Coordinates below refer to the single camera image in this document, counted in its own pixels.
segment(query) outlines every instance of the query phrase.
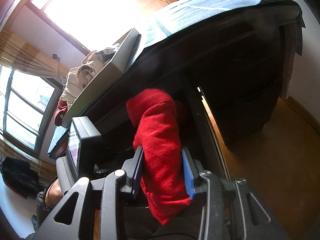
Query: screen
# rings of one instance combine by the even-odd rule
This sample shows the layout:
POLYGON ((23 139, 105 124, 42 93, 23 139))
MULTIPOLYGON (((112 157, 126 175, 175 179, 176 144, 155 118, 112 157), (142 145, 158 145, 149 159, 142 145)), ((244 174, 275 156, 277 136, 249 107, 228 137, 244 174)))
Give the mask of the screen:
POLYGON ((71 122, 71 126, 70 126, 68 148, 70 152, 70 157, 73 163, 75 164, 75 167, 77 167, 77 158, 78 158, 78 153, 80 148, 80 140, 76 133, 76 129, 73 125, 73 122, 71 122))

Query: person's leg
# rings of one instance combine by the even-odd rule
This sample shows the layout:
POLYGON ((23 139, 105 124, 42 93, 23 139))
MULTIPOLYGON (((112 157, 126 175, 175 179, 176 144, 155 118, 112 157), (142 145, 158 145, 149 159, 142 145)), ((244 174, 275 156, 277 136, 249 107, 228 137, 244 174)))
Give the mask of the person's leg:
POLYGON ((63 194, 60 188, 59 180, 56 179, 56 181, 51 184, 45 195, 45 205, 47 207, 54 208, 62 199, 62 197, 63 194))
POLYGON ((52 208, 62 199, 58 179, 50 183, 45 192, 40 192, 36 198, 36 216, 38 228, 51 212, 52 208))

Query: black plastic part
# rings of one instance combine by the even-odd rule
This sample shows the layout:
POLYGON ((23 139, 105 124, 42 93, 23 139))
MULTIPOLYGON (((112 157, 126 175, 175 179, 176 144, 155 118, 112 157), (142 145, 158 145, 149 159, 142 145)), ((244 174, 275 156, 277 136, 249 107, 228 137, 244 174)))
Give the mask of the black plastic part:
POLYGON ((33 240, 91 240, 94 208, 88 178, 79 179, 49 213, 33 240))
POLYGON ((74 164, 67 147, 67 160, 72 177, 74 181, 81 177, 94 179, 94 165, 100 152, 102 136, 87 116, 73 117, 71 124, 73 124, 80 141, 77 165, 74 164))
POLYGON ((234 181, 234 187, 235 239, 290 240, 280 222, 245 180, 234 181))
POLYGON ((120 188, 125 183, 126 173, 109 174, 104 181, 100 209, 100 240, 125 239, 120 188))
POLYGON ((224 203, 220 178, 209 172, 201 179, 207 184, 207 203, 202 210, 199 240, 224 239, 224 203))
POLYGON ((126 184, 121 192, 135 199, 140 189, 140 181, 142 176, 143 148, 138 146, 136 153, 132 159, 126 160, 122 166, 122 170, 127 173, 126 184))
MULTIPOLYGON (((224 239, 226 198, 232 201, 232 240, 290 240, 245 179, 220 179, 210 171, 203 170, 201 163, 191 158, 186 147, 182 155, 183 165, 191 174, 189 178, 193 179, 193 185, 197 185, 195 197, 205 200, 199 240, 224 239)), ((91 182, 88 178, 80 178, 45 219, 34 240, 91 240, 96 199, 101 200, 100 225, 103 226, 100 226, 100 240, 126 239, 122 199, 124 196, 133 198, 133 192, 138 191, 142 160, 143 149, 138 147, 134 158, 127 160, 123 166, 129 172, 130 179, 126 179, 125 170, 115 171, 105 179, 91 182), (123 190, 126 184, 132 185, 127 192, 123 190)))
POLYGON ((98 174, 98 175, 104 175, 107 173, 110 173, 110 171, 108 169, 101 169, 101 170, 94 171, 94 174, 98 174))

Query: baseboard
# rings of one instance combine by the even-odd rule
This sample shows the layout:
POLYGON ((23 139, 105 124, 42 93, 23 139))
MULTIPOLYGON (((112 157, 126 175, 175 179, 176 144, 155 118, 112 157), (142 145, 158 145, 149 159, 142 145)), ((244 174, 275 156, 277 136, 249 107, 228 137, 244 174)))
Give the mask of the baseboard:
POLYGON ((295 111, 298 115, 300 115, 304 120, 306 120, 318 133, 320 133, 320 122, 309 113, 307 109, 305 109, 297 100, 293 97, 289 97, 285 100, 288 106, 290 106, 293 111, 295 111))

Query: red fleece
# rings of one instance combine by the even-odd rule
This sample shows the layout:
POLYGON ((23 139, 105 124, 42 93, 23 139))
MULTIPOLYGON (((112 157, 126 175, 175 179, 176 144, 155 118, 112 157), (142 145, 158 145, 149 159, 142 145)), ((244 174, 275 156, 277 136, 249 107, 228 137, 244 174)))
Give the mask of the red fleece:
POLYGON ((62 125, 62 118, 64 117, 67 111, 68 111, 67 101, 59 100, 58 109, 54 114, 54 124, 56 126, 62 125))
POLYGON ((163 90, 146 89, 126 104, 130 120, 138 126, 133 147, 144 150, 141 188, 153 216, 161 223, 190 205, 181 159, 177 111, 163 90))

